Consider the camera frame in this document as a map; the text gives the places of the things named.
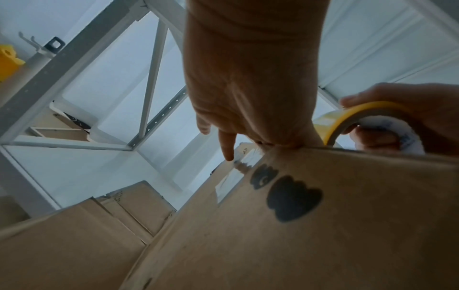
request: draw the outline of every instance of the finger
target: finger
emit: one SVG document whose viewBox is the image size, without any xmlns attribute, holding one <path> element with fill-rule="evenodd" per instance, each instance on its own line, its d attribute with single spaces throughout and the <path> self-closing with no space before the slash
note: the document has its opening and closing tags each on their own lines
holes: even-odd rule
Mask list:
<svg viewBox="0 0 459 290">
<path fill-rule="evenodd" d="M 343 107 L 353 107 L 376 101 L 391 101 L 406 106 L 415 105 L 426 98 L 447 90 L 448 86 L 438 84 L 409 85 L 381 83 L 374 85 L 361 93 L 344 97 L 339 100 Z"/>
<path fill-rule="evenodd" d="M 355 144 L 355 149 L 359 151 L 366 151 L 366 152 L 398 152 L 400 151 L 400 146 L 396 144 L 392 145 L 385 145 L 385 146 L 365 146 L 362 144 Z"/>
<path fill-rule="evenodd" d="M 350 133 L 350 138 L 363 146 L 375 147 L 384 145 L 399 145 L 398 136 L 390 131 L 380 131 L 357 127 Z"/>
<path fill-rule="evenodd" d="M 227 161 L 234 159 L 234 144 L 236 143 L 236 135 L 234 133 L 226 133 L 219 130 L 219 141 L 223 156 Z"/>
<path fill-rule="evenodd" d="M 350 125 L 346 130 L 344 130 L 341 135 L 347 135 L 352 132 L 357 127 L 357 124 Z"/>
<path fill-rule="evenodd" d="M 208 135 L 210 133 L 210 123 L 208 123 L 198 114 L 196 114 L 196 124 L 199 132 L 202 134 Z"/>
</svg>

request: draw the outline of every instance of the skin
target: skin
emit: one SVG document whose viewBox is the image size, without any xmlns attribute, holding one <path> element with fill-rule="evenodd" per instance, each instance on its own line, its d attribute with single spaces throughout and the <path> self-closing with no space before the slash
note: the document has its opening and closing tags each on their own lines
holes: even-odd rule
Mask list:
<svg viewBox="0 0 459 290">
<path fill-rule="evenodd" d="M 188 0 L 185 79 L 197 126 L 260 144 L 322 146 L 312 125 L 328 0 Z"/>
<path fill-rule="evenodd" d="M 343 107 L 374 101 L 397 102 L 409 108 L 426 127 L 421 136 L 427 153 L 459 155 L 459 86 L 444 84 L 377 84 L 357 95 L 340 100 Z M 388 131 L 351 127 L 349 133 L 358 150 L 399 151 L 398 137 Z"/>
</svg>

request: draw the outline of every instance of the hand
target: hand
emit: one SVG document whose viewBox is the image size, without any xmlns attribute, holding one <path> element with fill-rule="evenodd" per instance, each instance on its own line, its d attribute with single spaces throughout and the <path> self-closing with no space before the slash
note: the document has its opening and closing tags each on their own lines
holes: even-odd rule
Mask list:
<svg viewBox="0 0 459 290">
<path fill-rule="evenodd" d="M 188 2 L 184 39 L 186 85 L 201 133 L 208 134 L 211 124 L 218 127 L 223 155 L 229 161 L 237 134 L 260 144 L 322 146 L 311 118 L 317 96 L 320 18 L 325 17 L 327 1 L 314 2 L 320 7 L 311 18 L 318 19 L 315 26 L 300 25 L 301 31 L 290 33 L 282 24 L 276 25 L 278 19 L 260 21 L 275 28 L 259 29 L 221 22 L 229 16 L 209 14 L 201 2 Z M 206 5 L 213 5 L 214 11 L 217 2 L 224 3 L 207 1 Z M 279 1 L 273 3 L 285 7 Z M 260 14 L 246 15 L 245 19 L 260 18 Z M 293 16 L 304 20 L 301 13 Z M 236 22 L 238 18 L 234 15 L 231 19 Z"/>
<path fill-rule="evenodd" d="M 427 153 L 459 155 L 459 86 L 443 84 L 378 84 L 340 100 L 343 107 L 392 101 L 412 110 L 425 127 L 421 135 Z M 398 137 L 388 131 L 348 129 L 358 150 L 399 150 Z"/>
</svg>

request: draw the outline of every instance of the black blob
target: black blob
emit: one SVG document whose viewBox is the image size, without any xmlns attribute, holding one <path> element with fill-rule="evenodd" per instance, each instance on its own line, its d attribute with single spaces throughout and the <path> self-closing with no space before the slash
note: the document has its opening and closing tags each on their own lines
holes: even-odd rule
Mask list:
<svg viewBox="0 0 459 290">
<path fill-rule="evenodd" d="M 260 165 L 252 174 L 250 184 L 253 185 L 254 189 L 260 189 L 273 180 L 278 173 L 279 171 L 271 166 L 266 164 Z"/>
<path fill-rule="evenodd" d="M 266 202 L 273 209 L 276 218 L 290 222 L 313 210 L 322 200 L 322 191 L 308 189 L 301 181 L 295 182 L 291 176 L 284 176 L 273 184 Z"/>
</svg>

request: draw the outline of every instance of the person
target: person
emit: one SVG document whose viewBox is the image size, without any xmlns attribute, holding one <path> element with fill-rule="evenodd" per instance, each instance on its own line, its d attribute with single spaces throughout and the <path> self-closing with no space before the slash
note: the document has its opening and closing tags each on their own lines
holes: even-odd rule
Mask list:
<svg viewBox="0 0 459 290">
<path fill-rule="evenodd" d="M 260 144 L 323 146 L 312 114 L 318 50 L 329 0 L 188 0 L 184 72 L 197 126 L 219 129 L 225 159 L 237 134 Z M 392 100 L 410 107 L 433 132 L 428 152 L 457 154 L 457 86 L 379 84 L 341 100 L 344 107 Z M 361 150 L 397 150 L 397 137 L 359 127 Z"/>
</svg>

